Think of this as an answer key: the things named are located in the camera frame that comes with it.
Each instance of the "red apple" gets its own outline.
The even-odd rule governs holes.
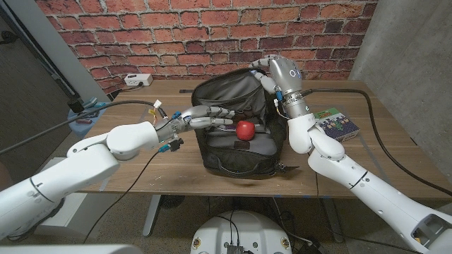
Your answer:
[[[243,141],[250,141],[254,137],[254,123],[250,123],[248,121],[240,121],[237,124],[237,128],[235,132],[237,133],[237,137]]]

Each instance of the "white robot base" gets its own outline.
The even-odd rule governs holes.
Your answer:
[[[224,212],[201,226],[191,242],[190,254],[253,253],[292,254],[289,238],[279,225],[262,214],[244,210]]]

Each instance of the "wooden table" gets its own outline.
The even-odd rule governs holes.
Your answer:
[[[180,89],[194,89],[202,80],[155,80],[150,87],[135,92],[121,93],[115,102],[140,99],[154,102],[159,99],[167,114],[183,111],[191,106],[191,93],[179,93]],[[359,81],[306,80],[304,89],[315,87],[356,88],[366,91],[374,107],[376,125],[389,152],[407,169],[418,176],[444,188],[450,183],[433,165],[423,151],[410,139],[394,117]],[[381,150],[371,129],[369,112],[363,96],[343,93],[314,93],[306,98],[311,112],[335,107],[349,117],[360,129],[356,138],[343,143],[346,153],[364,168],[390,183],[411,198],[445,199],[448,196],[409,177],[401,171]],[[146,105],[128,104],[108,108],[87,137],[109,132],[113,127],[152,121]],[[180,195],[235,195],[310,197],[316,195],[315,173],[307,164],[308,155],[292,151],[288,142],[282,151],[282,162],[299,166],[286,174],[254,179],[233,179],[210,173],[204,168],[194,132],[182,133],[181,149],[159,154],[150,163],[131,192]],[[142,151],[106,181],[90,186],[83,192],[123,193],[136,179],[149,157],[155,151]],[[319,195],[332,198],[352,198],[354,195],[338,183],[319,176]]]

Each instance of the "red brick wall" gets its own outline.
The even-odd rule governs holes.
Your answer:
[[[36,0],[106,93],[127,73],[206,79],[266,54],[347,79],[376,7],[353,0]]]

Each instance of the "floor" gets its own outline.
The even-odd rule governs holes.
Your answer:
[[[70,146],[78,140],[80,139],[71,133],[54,151],[51,158],[65,156]],[[316,238],[328,253],[405,253],[402,250],[352,239],[347,239],[344,243],[334,242],[331,233],[325,227],[327,219],[323,208],[319,207],[319,202],[315,198],[278,198],[277,201],[282,211],[288,210],[294,215],[296,234]],[[99,236],[96,239],[89,239],[88,243],[127,243],[139,247],[144,253],[189,253],[196,230],[213,215],[231,210],[233,198],[211,197],[209,214],[207,197],[186,196],[179,207],[160,209],[152,235],[145,238],[142,237],[141,231],[149,202],[150,195],[126,195],[105,215],[105,220],[100,225]],[[452,214],[452,205],[447,205],[447,202],[420,202],[435,209],[442,207],[440,209],[444,212]],[[275,220],[270,210],[270,207],[274,209],[270,198],[235,198],[235,203],[238,209],[259,212]],[[344,234],[407,247],[383,220],[359,200],[335,200],[335,206]],[[286,222],[286,225],[292,230],[291,222]],[[81,241],[79,238],[34,235],[19,244],[78,244]],[[12,243],[0,241],[0,245],[6,244]]]

